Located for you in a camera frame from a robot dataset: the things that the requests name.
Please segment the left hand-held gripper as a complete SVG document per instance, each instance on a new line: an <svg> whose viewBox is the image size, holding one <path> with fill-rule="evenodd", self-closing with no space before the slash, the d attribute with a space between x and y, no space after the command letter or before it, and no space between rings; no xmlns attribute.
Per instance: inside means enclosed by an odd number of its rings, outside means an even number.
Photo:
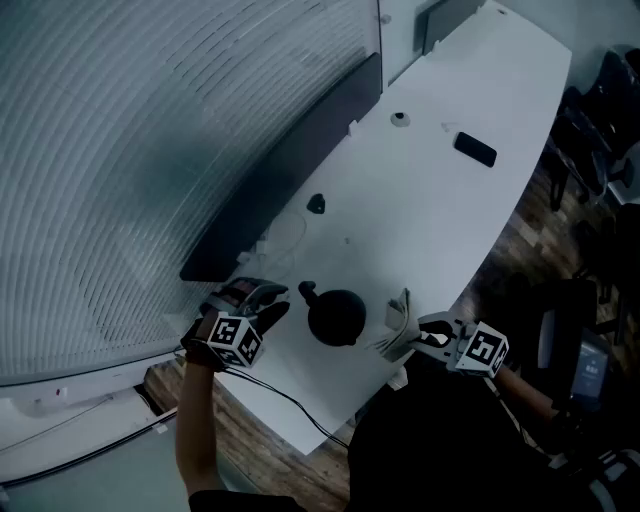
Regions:
<svg viewBox="0 0 640 512"><path fill-rule="evenodd" d="M287 292L286 286L254 278L236 278L213 292L203 304L206 312L217 313L208 346L224 364L251 368L264 335L289 311L288 301L274 303Z"/></svg>

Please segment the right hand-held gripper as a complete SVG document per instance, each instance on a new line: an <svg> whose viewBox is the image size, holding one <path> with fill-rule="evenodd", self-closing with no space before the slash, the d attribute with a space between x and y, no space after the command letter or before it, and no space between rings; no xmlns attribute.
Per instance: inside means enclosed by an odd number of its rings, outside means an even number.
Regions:
<svg viewBox="0 0 640 512"><path fill-rule="evenodd" d="M456 331L463 322L452 312L442 311L420 317L418 325L421 331ZM421 338L409 343L411 349L429 357L450 357L447 345ZM495 377L508 352L508 338L488 324L479 322L465 327L447 369L468 376Z"/></svg>

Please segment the person's left hand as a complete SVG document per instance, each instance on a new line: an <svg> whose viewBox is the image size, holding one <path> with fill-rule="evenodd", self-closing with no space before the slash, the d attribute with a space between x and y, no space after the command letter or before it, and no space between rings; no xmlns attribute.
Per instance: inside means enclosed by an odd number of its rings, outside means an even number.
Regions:
<svg viewBox="0 0 640 512"><path fill-rule="evenodd" d="M185 350L188 363L206 367L214 372L221 371L220 358L208 345L208 339L218 319L218 311L210 309L203 317L197 318L180 343Z"/></svg>

